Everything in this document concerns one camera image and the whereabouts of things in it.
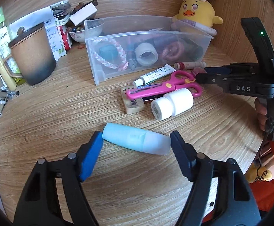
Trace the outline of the person's right hand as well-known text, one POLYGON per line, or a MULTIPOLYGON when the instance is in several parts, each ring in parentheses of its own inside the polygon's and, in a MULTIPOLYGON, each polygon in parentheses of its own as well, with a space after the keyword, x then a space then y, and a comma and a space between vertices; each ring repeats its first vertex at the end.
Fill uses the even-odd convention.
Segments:
POLYGON ((257 112, 259 127, 262 131, 265 131, 265 123, 267 120, 267 108, 260 102, 258 98, 255 99, 254 105, 257 112))

